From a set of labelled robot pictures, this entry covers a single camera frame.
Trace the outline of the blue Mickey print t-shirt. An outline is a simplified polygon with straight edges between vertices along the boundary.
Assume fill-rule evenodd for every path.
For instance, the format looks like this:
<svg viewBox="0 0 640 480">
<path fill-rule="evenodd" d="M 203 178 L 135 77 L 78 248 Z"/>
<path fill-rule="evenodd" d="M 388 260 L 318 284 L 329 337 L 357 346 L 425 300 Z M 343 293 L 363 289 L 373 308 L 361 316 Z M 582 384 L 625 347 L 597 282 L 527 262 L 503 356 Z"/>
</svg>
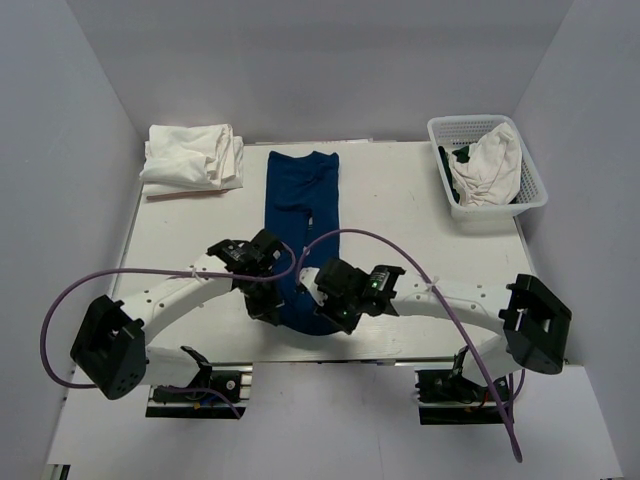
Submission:
<svg viewBox="0 0 640 480">
<path fill-rule="evenodd" d="M 339 156 L 314 151 L 295 158 L 270 152 L 264 227 L 291 247 L 297 258 L 312 241 L 339 229 Z M 293 274 L 279 279 L 277 287 L 284 301 L 279 309 L 283 326 L 311 336 L 338 331 L 314 313 L 313 299 L 298 289 Z"/>
</svg>

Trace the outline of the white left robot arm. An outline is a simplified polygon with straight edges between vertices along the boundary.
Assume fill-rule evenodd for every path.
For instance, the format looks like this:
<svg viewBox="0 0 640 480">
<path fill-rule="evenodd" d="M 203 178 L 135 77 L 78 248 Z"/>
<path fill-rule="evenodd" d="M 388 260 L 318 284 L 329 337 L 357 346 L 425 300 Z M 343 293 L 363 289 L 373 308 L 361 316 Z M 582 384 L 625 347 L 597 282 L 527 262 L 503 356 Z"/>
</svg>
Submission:
<svg viewBox="0 0 640 480">
<path fill-rule="evenodd" d="M 206 302 L 234 290 L 245 294 L 270 285 L 273 268 L 290 249 L 277 242 L 223 241 L 185 272 L 172 273 L 140 293 L 113 300 L 103 295 L 89 305 L 71 347 L 78 367 L 109 400 L 139 385 L 177 387 L 199 399 L 211 387 L 210 365 L 190 347 L 154 347 L 170 325 Z"/>
</svg>

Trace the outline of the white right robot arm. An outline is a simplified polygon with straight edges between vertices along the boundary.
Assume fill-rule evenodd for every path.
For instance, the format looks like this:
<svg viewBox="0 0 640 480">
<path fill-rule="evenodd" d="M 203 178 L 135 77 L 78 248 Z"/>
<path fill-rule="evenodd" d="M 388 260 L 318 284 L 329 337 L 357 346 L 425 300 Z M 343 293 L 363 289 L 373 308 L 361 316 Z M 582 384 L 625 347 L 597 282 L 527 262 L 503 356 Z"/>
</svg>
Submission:
<svg viewBox="0 0 640 480">
<path fill-rule="evenodd" d="M 558 375 L 564 368 L 572 313 L 533 275 L 520 274 L 505 286 L 428 282 L 401 267 L 365 272 L 332 258 L 321 268 L 303 269 L 300 283 L 316 313 L 347 334 L 362 315 L 458 320 L 490 332 L 489 340 L 456 356 L 451 384 L 466 399 L 520 369 Z"/>
</svg>

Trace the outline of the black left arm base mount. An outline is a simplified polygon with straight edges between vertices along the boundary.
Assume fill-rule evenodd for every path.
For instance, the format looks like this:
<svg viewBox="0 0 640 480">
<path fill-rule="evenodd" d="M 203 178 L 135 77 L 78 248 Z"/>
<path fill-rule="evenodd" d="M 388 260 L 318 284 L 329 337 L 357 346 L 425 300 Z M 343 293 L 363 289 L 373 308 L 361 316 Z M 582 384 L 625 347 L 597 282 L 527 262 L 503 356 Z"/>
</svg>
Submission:
<svg viewBox="0 0 640 480">
<path fill-rule="evenodd" d="M 209 377 L 180 393 L 152 387 L 146 418 L 239 420 L 250 398 L 253 367 L 218 366 Z"/>
</svg>

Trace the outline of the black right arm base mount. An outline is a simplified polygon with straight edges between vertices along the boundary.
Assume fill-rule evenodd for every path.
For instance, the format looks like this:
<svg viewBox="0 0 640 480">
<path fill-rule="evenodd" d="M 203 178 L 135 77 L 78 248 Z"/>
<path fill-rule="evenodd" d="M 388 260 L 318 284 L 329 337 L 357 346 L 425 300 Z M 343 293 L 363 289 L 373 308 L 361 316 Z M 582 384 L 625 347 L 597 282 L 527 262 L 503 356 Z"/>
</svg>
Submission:
<svg viewBox="0 0 640 480">
<path fill-rule="evenodd" d="M 512 396 L 505 377 L 494 381 L 498 401 L 487 387 L 478 386 L 448 370 L 417 370 L 415 389 L 421 426 L 498 425 L 499 406 L 512 418 Z"/>
</svg>

